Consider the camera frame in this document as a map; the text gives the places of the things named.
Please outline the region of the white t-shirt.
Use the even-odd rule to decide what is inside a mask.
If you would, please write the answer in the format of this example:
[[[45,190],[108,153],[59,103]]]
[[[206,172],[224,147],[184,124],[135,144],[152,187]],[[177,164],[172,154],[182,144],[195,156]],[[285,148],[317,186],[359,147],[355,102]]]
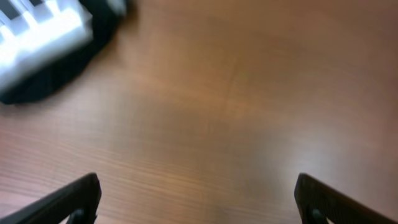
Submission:
[[[1,1],[1,91],[92,39],[79,1]]]

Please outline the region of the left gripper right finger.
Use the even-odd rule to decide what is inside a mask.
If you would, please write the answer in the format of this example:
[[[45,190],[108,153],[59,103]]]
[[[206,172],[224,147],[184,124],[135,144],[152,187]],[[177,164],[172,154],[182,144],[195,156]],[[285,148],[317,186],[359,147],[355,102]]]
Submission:
[[[306,173],[298,175],[294,197],[304,224],[397,224]]]

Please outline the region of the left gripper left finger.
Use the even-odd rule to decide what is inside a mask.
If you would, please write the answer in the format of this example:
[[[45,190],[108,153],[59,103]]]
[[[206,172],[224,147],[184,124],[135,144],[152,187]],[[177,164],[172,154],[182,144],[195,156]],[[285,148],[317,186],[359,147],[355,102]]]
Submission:
[[[94,224],[100,200],[100,181],[92,172],[1,218],[1,224]]]

